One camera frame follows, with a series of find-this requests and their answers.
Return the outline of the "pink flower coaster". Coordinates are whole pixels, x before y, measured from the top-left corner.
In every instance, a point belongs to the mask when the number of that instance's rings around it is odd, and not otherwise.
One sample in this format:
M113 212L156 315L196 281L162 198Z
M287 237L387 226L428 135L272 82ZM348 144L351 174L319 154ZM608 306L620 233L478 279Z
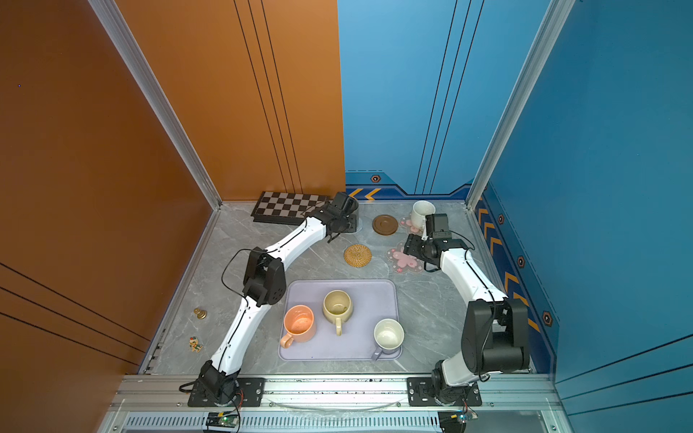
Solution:
M408 234L420 235L422 233L422 231L416 227L416 225L413 225L413 222L409 216L406 216L400 220L400 228L404 229Z
M390 267L396 274L407 274L408 272L418 274L423 271L423 262L404 252L404 242L389 248L386 255L390 261Z

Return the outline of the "white ceramic mug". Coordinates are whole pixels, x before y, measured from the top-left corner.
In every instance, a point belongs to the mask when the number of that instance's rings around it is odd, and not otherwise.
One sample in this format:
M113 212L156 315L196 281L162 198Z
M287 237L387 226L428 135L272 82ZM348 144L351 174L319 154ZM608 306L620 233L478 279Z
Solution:
M426 226L427 216L436 213L436 207L427 200L418 200L413 204L410 214L411 227L423 231Z

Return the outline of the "tan rattan round coaster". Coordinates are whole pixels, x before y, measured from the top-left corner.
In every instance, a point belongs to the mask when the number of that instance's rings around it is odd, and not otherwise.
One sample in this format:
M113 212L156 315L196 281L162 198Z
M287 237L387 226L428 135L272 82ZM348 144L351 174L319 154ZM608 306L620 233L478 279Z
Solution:
M365 245L350 245L344 252L345 262L355 268L362 268L372 260L373 254Z

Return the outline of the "brown wooden round coaster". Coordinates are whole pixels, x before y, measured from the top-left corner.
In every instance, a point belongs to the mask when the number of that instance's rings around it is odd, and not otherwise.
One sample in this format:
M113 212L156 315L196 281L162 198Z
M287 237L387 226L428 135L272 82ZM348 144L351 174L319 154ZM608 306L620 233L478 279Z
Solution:
M391 236L399 228L398 220L391 215L379 215L373 219L373 231L381 236Z

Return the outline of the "yellow ceramic mug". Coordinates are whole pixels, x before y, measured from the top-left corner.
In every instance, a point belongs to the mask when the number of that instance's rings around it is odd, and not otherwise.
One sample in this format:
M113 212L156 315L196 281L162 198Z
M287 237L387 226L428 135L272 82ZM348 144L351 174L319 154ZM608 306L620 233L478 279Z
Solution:
M322 311L325 319L335 326L336 335L341 337L344 324L353 314L354 303L344 290L333 290L324 298Z

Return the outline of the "orange ceramic mug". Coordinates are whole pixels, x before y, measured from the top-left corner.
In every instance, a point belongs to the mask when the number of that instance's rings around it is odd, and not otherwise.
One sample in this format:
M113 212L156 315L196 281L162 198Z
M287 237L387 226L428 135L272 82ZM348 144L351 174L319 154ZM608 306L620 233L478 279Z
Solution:
M306 343L316 334L315 315L305 305L290 308L283 319L285 335L280 339L280 347L288 348L294 343Z

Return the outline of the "grey metal cup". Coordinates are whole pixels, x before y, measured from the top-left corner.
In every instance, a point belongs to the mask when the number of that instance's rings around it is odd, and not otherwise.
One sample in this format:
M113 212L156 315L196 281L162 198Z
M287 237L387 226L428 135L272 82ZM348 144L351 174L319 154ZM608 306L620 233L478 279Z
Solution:
M358 219L359 219L359 203L358 201L348 196L348 201L346 202L346 221L348 226L346 227L346 233L355 233L358 230Z

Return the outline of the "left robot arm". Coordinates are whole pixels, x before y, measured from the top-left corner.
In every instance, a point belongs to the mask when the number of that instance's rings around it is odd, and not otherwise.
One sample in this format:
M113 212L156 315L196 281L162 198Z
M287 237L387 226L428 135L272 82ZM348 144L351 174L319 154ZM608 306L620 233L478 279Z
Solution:
M344 192L312 210L294 231L266 248L249 251L236 317L222 344L200 368L194 382L179 390L189 393L189 407L236 407L240 404L238 375L256 330L287 291L285 271L301 254L323 239L332 241L357 227L358 201Z

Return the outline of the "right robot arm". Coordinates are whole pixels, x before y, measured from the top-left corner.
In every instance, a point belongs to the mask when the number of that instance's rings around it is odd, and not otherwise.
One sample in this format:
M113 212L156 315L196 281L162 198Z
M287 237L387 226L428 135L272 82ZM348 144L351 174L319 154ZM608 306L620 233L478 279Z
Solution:
M432 396L442 405L463 402L491 373L530 367L528 307L510 299L474 260L471 244L455 239L445 214L426 216L422 235L410 235L404 252L446 274L467 304L460 351L431 372Z

